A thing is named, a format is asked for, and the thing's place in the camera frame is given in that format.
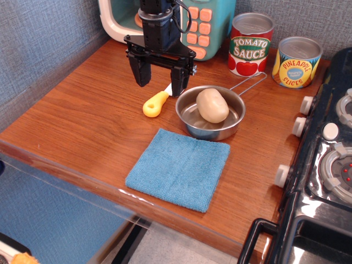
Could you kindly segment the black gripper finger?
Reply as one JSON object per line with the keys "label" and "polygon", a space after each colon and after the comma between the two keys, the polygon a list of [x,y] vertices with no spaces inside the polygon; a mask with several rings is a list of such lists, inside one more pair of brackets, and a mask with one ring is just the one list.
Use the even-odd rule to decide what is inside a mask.
{"label": "black gripper finger", "polygon": [[144,56],[129,53],[128,58],[136,83],[140,87],[146,86],[151,80],[151,64]]}
{"label": "black gripper finger", "polygon": [[189,72],[181,67],[171,69],[172,96],[179,97],[187,88]]}

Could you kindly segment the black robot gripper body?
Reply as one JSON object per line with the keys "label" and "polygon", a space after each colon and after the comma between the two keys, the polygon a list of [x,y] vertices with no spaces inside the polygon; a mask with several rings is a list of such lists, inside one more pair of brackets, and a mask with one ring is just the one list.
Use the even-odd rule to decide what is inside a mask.
{"label": "black robot gripper body", "polygon": [[180,9],[141,8],[138,15],[142,20],[142,35],[126,35],[127,56],[132,53],[144,56],[151,65],[173,69],[181,67],[196,73],[196,53],[181,43]]}

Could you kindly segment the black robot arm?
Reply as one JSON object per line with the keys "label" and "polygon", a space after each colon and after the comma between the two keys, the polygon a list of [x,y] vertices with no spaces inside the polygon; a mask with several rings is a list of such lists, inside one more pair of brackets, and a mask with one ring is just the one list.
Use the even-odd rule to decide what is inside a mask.
{"label": "black robot arm", "polygon": [[182,44],[180,7],[182,1],[140,1],[138,16],[142,21],[142,35],[126,35],[126,51],[137,84],[141,87],[151,80],[151,66],[170,69],[172,96],[179,97],[187,88],[189,77],[196,73],[196,52]]}

